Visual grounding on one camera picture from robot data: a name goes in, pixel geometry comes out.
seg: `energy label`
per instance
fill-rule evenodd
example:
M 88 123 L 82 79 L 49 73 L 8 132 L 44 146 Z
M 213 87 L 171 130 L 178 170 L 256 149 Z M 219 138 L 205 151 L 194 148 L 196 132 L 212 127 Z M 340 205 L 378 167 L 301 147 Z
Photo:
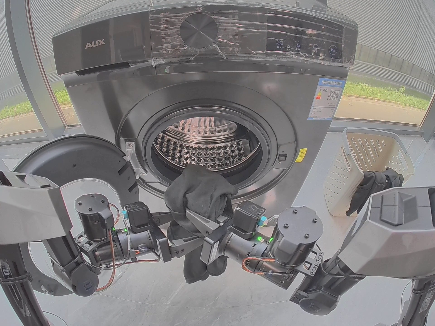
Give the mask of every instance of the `energy label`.
M 309 120 L 331 120 L 345 88 L 341 79 L 320 78 L 311 105 Z

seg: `washing machine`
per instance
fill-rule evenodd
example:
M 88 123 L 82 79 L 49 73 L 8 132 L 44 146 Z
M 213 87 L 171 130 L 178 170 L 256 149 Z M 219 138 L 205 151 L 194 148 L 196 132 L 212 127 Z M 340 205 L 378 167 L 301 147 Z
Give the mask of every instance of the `washing machine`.
M 314 0 L 113 0 L 53 37 L 88 136 L 50 142 L 19 170 L 101 178 L 164 211 L 194 163 L 236 185 L 235 203 L 279 214 L 329 129 L 357 33 Z

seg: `yellow warning label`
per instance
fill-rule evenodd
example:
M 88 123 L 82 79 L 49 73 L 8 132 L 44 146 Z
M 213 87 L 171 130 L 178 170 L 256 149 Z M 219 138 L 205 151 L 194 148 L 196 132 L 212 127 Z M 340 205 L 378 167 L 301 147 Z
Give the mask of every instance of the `yellow warning label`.
M 305 155 L 307 154 L 307 149 L 300 149 L 299 155 L 297 156 L 297 159 L 295 160 L 296 163 L 300 163 L 304 160 Z

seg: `rotary knob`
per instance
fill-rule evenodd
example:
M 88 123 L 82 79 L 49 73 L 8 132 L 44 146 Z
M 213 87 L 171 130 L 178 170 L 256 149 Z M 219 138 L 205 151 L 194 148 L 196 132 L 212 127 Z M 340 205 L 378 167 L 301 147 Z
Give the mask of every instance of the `rotary knob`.
M 184 43 L 194 48 L 204 48 L 213 44 L 218 33 L 215 20 L 208 14 L 194 13 L 186 17 L 180 25 L 180 36 Z

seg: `grass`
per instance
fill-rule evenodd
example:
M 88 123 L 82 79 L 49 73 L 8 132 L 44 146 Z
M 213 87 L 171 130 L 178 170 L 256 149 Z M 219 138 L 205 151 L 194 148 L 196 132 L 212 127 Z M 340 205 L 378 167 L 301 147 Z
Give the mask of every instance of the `grass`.
M 54 95 L 56 96 L 59 105 L 67 105 L 67 104 L 71 105 L 70 97 L 65 88 L 55 90 Z M 32 111 L 33 108 L 32 105 L 30 104 L 30 101 L 25 101 L 24 103 L 18 103 L 17 105 L 13 105 L 13 106 L 5 106 L 0 111 L 0 120 L 11 116 L 22 115 Z
M 426 110 L 430 101 L 428 95 L 417 90 L 355 75 L 349 76 L 343 96 L 372 98 L 421 110 Z
M 55 89 L 54 95 L 59 105 L 71 105 L 71 100 L 65 87 Z M 372 98 L 421 110 L 427 109 L 430 100 L 428 95 L 417 90 L 358 75 L 349 75 L 343 96 Z M 0 120 L 32 111 L 32 105 L 30 105 L 29 101 L 14 106 L 6 106 L 0 111 Z

